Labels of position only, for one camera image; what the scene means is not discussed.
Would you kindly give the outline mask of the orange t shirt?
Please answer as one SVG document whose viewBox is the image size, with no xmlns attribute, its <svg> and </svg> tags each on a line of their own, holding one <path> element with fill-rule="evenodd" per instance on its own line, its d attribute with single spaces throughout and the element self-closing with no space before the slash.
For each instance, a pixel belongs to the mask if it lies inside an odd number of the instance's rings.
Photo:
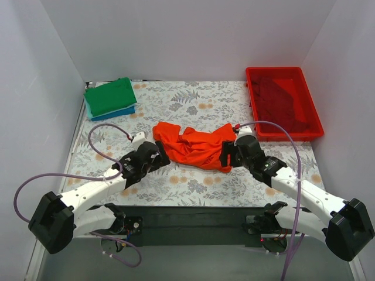
<svg viewBox="0 0 375 281">
<path fill-rule="evenodd" d="M 180 133 L 180 126 L 159 122 L 153 127 L 153 137 L 163 144 L 170 160 L 204 170 L 229 173 L 231 167 L 220 162 L 222 143 L 236 138 L 231 124 L 225 124 L 212 133 L 199 132 L 187 127 Z"/>
</svg>

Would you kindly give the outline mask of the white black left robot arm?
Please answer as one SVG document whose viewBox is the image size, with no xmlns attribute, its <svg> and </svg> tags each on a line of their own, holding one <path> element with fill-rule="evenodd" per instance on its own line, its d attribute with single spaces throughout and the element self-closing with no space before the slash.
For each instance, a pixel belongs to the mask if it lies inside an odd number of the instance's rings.
<svg viewBox="0 0 375 281">
<path fill-rule="evenodd" d="M 160 141 L 145 141 L 113 164 L 103 179 L 61 194 L 46 193 L 28 228 L 50 254 L 60 252 L 74 238 L 92 231 L 103 229 L 118 234 L 125 225 L 124 212 L 113 203 L 96 205 L 170 162 Z"/>
</svg>

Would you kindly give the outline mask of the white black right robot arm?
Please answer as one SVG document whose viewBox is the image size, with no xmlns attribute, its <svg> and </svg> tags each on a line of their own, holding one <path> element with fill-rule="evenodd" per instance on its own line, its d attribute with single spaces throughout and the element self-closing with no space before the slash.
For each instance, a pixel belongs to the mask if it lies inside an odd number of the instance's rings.
<svg viewBox="0 0 375 281">
<path fill-rule="evenodd" d="M 224 141 L 220 162 L 223 167 L 244 167 L 257 181 L 299 200 L 305 210 L 299 213 L 296 230 L 324 242 L 344 261 L 352 261 L 374 238 L 363 202 L 347 201 L 307 180 L 299 181 L 285 162 L 267 156 L 252 135 Z"/>
</svg>

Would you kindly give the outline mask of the dark red t shirt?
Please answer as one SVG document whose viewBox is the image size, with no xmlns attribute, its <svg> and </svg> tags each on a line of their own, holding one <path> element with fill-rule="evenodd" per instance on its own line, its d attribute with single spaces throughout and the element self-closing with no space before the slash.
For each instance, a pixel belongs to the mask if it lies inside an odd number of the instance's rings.
<svg viewBox="0 0 375 281">
<path fill-rule="evenodd" d="M 294 98 L 269 77 L 251 80 L 258 119 L 283 127 L 288 133 L 305 132 L 309 125 L 297 118 Z"/>
</svg>

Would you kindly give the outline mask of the folded blue t shirt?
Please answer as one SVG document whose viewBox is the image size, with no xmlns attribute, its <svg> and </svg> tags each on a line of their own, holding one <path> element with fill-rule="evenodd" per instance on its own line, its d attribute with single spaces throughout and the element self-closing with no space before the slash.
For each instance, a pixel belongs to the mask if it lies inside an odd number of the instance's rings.
<svg viewBox="0 0 375 281">
<path fill-rule="evenodd" d="M 91 121 L 102 121 L 102 120 L 106 120 L 110 118 L 115 118 L 118 116 L 131 115 L 135 113 L 135 105 L 132 105 L 130 107 L 122 108 L 122 109 L 112 111 L 106 114 L 102 114 L 99 116 L 93 116 L 93 114 L 91 113 L 90 105 L 88 104 L 87 101 L 85 101 L 85 106 L 86 106 L 87 117 Z"/>
</svg>

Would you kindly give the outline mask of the red plastic bin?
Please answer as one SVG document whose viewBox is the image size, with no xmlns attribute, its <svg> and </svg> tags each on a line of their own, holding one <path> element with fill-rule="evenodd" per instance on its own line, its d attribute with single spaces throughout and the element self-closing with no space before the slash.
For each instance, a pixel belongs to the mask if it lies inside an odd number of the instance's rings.
<svg viewBox="0 0 375 281">
<path fill-rule="evenodd" d="M 323 136 L 324 131 L 315 108 L 311 93 L 306 83 L 304 74 L 300 67 L 248 67 L 246 68 L 247 86 L 250 96 L 250 108 L 252 108 L 253 118 L 258 119 L 253 96 L 251 80 L 255 77 L 269 77 L 281 88 L 290 93 L 294 98 L 294 110 L 297 118 L 306 122 L 309 128 L 301 133 L 289 133 L 294 141 L 311 142 Z M 287 141 L 287 136 L 273 125 L 264 121 L 255 125 L 255 132 L 258 139 L 267 142 Z"/>
</svg>

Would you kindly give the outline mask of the folded green t shirt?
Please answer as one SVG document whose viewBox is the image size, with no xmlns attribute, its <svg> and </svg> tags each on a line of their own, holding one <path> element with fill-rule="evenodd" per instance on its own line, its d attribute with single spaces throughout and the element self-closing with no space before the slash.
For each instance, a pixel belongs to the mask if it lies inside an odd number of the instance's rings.
<svg viewBox="0 0 375 281">
<path fill-rule="evenodd" d="M 126 109 L 137 103 L 130 79 L 127 77 L 87 89 L 84 99 L 92 117 Z"/>
</svg>

